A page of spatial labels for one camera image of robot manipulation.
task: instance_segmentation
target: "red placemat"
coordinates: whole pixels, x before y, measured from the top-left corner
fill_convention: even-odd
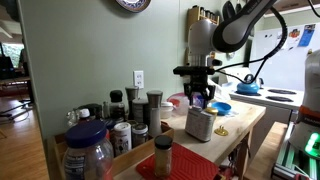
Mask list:
[[[145,179],[157,179],[154,175],[154,154],[139,163],[136,170]],[[170,176],[166,179],[212,180],[218,171],[218,166],[211,161],[177,143],[173,143],[172,169]]]

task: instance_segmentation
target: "pepper grinder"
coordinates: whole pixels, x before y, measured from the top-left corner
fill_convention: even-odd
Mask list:
[[[126,87],[126,93],[128,98],[128,106],[129,106],[129,115],[128,119],[133,120],[133,107],[132,107],[132,101],[136,98],[138,98],[139,93],[139,87],[138,86],[127,86]]]
[[[156,137],[162,133],[160,122],[160,104],[162,99],[162,91],[148,91],[148,101],[150,108],[150,125],[149,134]]]

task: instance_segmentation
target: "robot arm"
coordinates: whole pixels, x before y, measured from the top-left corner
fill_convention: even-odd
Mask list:
[[[226,53],[240,49],[246,43],[254,24],[276,1],[251,0],[236,16],[222,22],[212,36],[215,49]]]
[[[191,66],[179,66],[173,70],[180,76],[190,75],[190,82],[184,84],[184,92],[192,102],[193,92],[201,93],[203,108],[214,96],[215,88],[207,83],[207,75],[213,75],[213,62],[208,64],[211,52],[234,52],[248,39],[254,24],[277,0],[251,0],[234,17],[218,26],[209,20],[200,20],[189,29],[189,56]]]

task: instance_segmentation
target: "cable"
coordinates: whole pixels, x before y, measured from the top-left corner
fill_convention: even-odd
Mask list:
[[[309,3],[309,5],[310,5],[313,13],[314,13],[318,18],[320,18],[320,15],[319,15],[319,14],[317,13],[317,11],[314,9],[314,6],[313,6],[312,1],[311,1],[311,0],[308,0],[308,3]]]
[[[236,64],[228,65],[228,66],[225,66],[225,67],[222,67],[222,68],[217,69],[216,72],[219,72],[219,73],[222,73],[222,74],[225,74],[225,75],[234,77],[234,78],[240,80],[240,82],[242,82],[242,83],[244,83],[244,84],[251,84],[251,83],[253,83],[253,82],[257,79],[257,77],[258,77],[258,75],[259,75],[262,67],[263,67],[264,64],[266,63],[266,61],[267,61],[269,58],[271,58],[273,55],[275,55],[278,51],[280,51],[280,49],[282,48],[282,46],[284,45],[284,43],[285,43],[286,40],[287,40],[288,29],[287,29],[286,22],[284,21],[283,17],[280,15],[280,13],[279,13],[274,7],[271,7],[270,10],[271,10],[272,13],[276,16],[276,18],[279,20],[280,25],[281,25],[281,28],[282,28],[282,37],[281,37],[278,45],[277,45],[271,52],[269,52],[267,55],[265,55],[265,56],[264,56],[263,58],[261,58],[261,59],[252,60],[252,61],[249,61],[249,62],[243,62],[243,63],[236,63]],[[225,69],[225,68],[234,67],[234,66],[238,66],[238,65],[243,65],[243,64],[247,64],[247,63],[249,63],[249,64],[250,64],[250,63],[255,63],[255,62],[259,62],[259,61],[262,61],[262,63],[261,63],[261,65],[260,65],[258,71],[256,72],[254,78],[251,79],[251,81],[248,81],[248,82],[246,82],[246,81],[244,81],[244,80],[242,80],[242,79],[240,79],[240,78],[238,78],[238,77],[236,77],[236,76],[233,76],[233,75],[231,75],[231,74],[224,73],[224,72],[221,71],[221,70],[223,70],[223,69]]]

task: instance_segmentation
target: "refrigerator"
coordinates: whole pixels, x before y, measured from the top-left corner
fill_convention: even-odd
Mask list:
[[[250,60],[268,54],[280,41],[281,28],[256,32]],[[288,27],[288,37],[281,50],[267,60],[259,78],[264,85],[279,89],[304,91],[305,60],[308,55],[320,49],[320,23]],[[249,64],[255,74],[262,62]]]

